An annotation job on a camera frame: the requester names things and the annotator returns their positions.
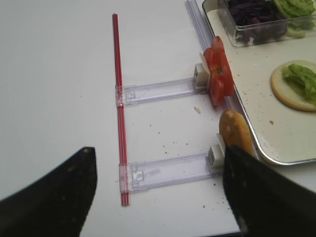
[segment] green vegetable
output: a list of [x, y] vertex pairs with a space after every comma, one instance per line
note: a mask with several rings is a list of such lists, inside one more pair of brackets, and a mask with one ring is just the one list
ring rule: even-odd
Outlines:
[[292, 38], [303, 38], [305, 36], [305, 32], [301, 30], [296, 30], [292, 27], [287, 27], [286, 36]]
[[[313, 0], [274, 0], [274, 3], [280, 13], [286, 18], [295, 18], [300, 16], [310, 16], [316, 9]], [[305, 36], [304, 30], [315, 27], [312, 20], [291, 21], [287, 27], [286, 35], [293, 38]]]
[[275, 0], [276, 6], [286, 18], [310, 16], [314, 11], [313, 0]]
[[316, 73], [298, 64], [291, 64], [282, 68], [282, 77], [297, 94], [316, 105]]

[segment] plastic container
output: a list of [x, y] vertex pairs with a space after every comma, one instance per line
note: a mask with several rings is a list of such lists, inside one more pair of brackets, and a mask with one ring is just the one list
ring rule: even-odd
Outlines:
[[[296, 17], [285, 20], [265, 22], [260, 24], [239, 26], [235, 23], [228, 9], [227, 0], [218, 0], [218, 15], [234, 47], [244, 47], [253, 44], [263, 44], [274, 41], [291, 40], [296, 38], [316, 36], [316, 27], [308, 30], [293, 32], [291, 25], [301, 25], [306, 22], [316, 25], [316, 12], [312, 16]], [[281, 30], [286, 30], [285, 35], [279, 36]]]

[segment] white table surface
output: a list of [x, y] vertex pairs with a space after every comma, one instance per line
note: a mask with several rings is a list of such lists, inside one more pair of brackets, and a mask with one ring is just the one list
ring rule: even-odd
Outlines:
[[[124, 84], [193, 74], [200, 47], [183, 0], [0, 1], [0, 199], [81, 147], [93, 146], [98, 186], [81, 236], [237, 231], [220, 178], [132, 194], [131, 206], [121, 207], [114, 12]], [[128, 160], [207, 151], [216, 132], [209, 128], [217, 126], [219, 116], [209, 108], [207, 95], [126, 108]], [[312, 190], [315, 169], [316, 164], [278, 168]]]

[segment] food crumbs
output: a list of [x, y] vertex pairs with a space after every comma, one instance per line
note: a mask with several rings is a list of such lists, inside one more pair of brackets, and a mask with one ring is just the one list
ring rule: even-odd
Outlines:
[[193, 108], [198, 114], [201, 114], [201, 110], [198, 107], [193, 107]]

